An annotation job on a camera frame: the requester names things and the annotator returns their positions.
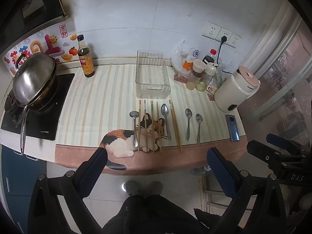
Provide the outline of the steel spoon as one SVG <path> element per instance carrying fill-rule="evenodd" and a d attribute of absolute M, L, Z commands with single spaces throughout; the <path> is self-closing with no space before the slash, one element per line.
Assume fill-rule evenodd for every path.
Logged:
<path fill-rule="evenodd" d="M 190 140 L 190 119 L 192 117 L 192 111 L 189 108 L 186 108 L 185 114 L 187 116 L 187 133 L 186 133 L 186 139 L 187 141 Z"/>
<path fill-rule="evenodd" d="M 196 114 L 196 121 L 198 123 L 197 145 L 199 145 L 200 140 L 201 140 L 200 128 L 201 128 L 201 123 L 203 122 L 203 117 L 201 116 L 201 114 L 199 113 Z"/>
<path fill-rule="evenodd" d="M 138 142 L 138 138 L 137 138 L 137 117 L 139 117 L 139 112 L 133 110 L 129 113 L 129 116 L 133 119 L 133 130 L 134 130 L 134 137 L 133 137 L 133 145 L 134 147 L 139 147 L 139 142 Z"/>
<path fill-rule="evenodd" d="M 169 127 L 169 123 L 168 123 L 169 108 L 166 104 L 162 104 L 161 113 L 164 116 L 164 119 L 166 122 L 166 131 L 167 131 L 168 140 L 171 140 L 171 132 L 170 132 L 170 127 Z"/>

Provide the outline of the wooden chopstick green band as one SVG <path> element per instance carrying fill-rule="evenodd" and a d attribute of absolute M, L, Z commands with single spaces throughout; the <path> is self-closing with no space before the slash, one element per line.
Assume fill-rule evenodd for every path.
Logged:
<path fill-rule="evenodd" d="M 152 126 L 152 130 L 151 130 L 151 134 L 152 134 L 152 150 L 153 150 L 153 153 L 154 153 L 155 152 L 155 147 L 154 147 L 155 136 L 154 136 L 154 108 L 153 108 L 153 101 L 151 101 L 151 126 Z"/>

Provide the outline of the blue kitchen cabinet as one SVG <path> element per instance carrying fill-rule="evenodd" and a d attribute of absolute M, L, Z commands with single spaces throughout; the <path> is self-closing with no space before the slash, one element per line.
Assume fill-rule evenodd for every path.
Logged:
<path fill-rule="evenodd" d="M 8 209 L 18 230 L 27 233 L 28 211 L 33 189 L 38 176 L 46 174 L 46 161 L 18 155 L 3 145 L 1 163 Z"/>

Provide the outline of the grey shoe left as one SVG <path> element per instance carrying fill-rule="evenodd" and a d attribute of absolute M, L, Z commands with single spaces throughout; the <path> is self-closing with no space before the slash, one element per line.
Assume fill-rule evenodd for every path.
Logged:
<path fill-rule="evenodd" d="M 127 181 L 125 184 L 125 191 L 128 194 L 128 196 L 144 194 L 142 186 L 136 181 Z"/>

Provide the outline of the grey shoe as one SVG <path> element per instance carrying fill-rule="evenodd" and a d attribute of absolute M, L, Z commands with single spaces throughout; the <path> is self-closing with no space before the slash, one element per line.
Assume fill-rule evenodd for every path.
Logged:
<path fill-rule="evenodd" d="M 128 194 L 128 196 L 144 194 L 142 186 L 136 181 L 127 181 L 125 184 L 125 191 Z"/>
<path fill-rule="evenodd" d="M 163 184 L 159 181 L 154 181 L 148 184 L 145 188 L 145 195 L 161 195 L 163 191 Z"/>

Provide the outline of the grey shoe right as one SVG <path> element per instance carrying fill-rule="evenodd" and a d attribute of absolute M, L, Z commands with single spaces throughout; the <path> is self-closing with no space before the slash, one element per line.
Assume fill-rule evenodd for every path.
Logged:
<path fill-rule="evenodd" d="M 145 188 L 145 195 L 161 195 L 163 191 L 163 184 L 159 181 L 154 181 L 148 184 Z"/>

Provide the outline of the cream electric kettle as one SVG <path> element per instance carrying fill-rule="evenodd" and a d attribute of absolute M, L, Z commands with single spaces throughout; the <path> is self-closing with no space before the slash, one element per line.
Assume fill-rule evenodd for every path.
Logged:
<path fill-rule="evenodd" d="M 260 80 L 250 69 L 239 66 L 215 92 L 215 104 L 223 112 L 230 112 L 252 97 L 260 85 Z"/>

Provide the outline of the glass oil bottle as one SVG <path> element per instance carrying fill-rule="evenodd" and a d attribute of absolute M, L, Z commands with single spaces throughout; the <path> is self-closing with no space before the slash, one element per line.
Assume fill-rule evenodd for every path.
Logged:
<path fill-rule="evenodd" d="M 198 91 L 201 91 L 201 92 L 206 91 L 207 86 L 209 85 L 210 81 L 212 80 L 212 78 L 215 76 L 217 72 L 217 67 L 218 67 L 217 63 L 212 63 L 212 62 L 207 63 L 205 72 L 196 86 L 196 89 Z"/>

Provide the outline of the steel wok with lid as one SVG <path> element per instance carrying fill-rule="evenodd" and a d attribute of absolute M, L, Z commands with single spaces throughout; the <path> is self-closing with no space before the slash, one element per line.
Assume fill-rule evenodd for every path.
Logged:
<path fill-rule="evenodd" d="M 39 52 L 25 60 L 23 65 L 16 66 L 17 73 L 13 80 L 13 93 L 17 104 L 23 107 L 21 118 L 20 149 L 24 153 L 26 142 L 26 121 L 30 107 L 38 105 L 52 92 L 56 78 L 57 63 L 49 55 Z"/>

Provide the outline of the clear plastic organizer basket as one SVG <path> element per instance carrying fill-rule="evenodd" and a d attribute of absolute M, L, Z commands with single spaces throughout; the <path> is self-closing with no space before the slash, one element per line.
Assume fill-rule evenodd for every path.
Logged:
<path fill-rule="evenodd" d="M 166 99 L 170 92 L 170 81 L 163 53 L 138 50 L 136 58 L 136 96 L 139 99 Z"/>

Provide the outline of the dark soy sauce bottle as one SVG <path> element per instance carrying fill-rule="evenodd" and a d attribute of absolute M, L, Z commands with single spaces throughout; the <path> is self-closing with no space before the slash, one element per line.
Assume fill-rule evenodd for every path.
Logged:
<path fill-rule="evenodd" d="M 78 58 L 85 77 L 90 78 L 95 74 L 92 58 L 90 56 L 90 48 L 85 44 L 84 35 L 77 36 L 78 40 Z"/>

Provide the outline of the white plastic bag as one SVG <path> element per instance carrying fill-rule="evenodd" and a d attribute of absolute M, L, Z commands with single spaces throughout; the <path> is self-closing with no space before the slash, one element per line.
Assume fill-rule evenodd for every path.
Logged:
<path fill-rule="evenodd" d="M 183 67 L 186 61 L 190 61 L 192 53 L 195 49 L 186 44 L 185 40 L 182 40 L 171 54 L 171 65 L 174 67 L 175 72 L 180 77 L 189 78 L 191 69 Z"/>

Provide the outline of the black range hood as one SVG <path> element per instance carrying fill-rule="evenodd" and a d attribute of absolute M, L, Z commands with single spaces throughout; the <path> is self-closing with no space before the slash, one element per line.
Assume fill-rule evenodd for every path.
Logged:
<path fill-rule="evenodd" d="M 67 18 L 61 0 L 1 0 L 1 53 Z"/>

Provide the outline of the white wall socket strip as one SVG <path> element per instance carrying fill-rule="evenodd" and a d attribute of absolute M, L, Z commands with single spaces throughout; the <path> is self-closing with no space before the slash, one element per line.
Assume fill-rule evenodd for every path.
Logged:
<path fill-rule="evenodd" d="M 202 36 L 219 42 L 221 42 L 222 37 L 225 36 L 227 40 L 224 42 L 224 44 L 229 45 L 233 48 L 237 48 L 242 40 L 242 38 L 237 34 L 210 22 L 206 22 L 202 31 Z"/>

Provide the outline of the colourful wall sticker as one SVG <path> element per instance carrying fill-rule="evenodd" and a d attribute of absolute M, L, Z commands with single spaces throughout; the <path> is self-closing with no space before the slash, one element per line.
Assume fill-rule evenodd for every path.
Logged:
<path fill-rule="evenodd" d="M 70 30 L 67 23 L 59 23 L 40 30 L 9 51 L 1 55 L 1 63 L 11 76 L 17 73 L 16 66 L 21 66 L 27 58 L 35 53 L 43 52 L 54 58 L 57 63 L 78 60 L 78 33 Z"/>

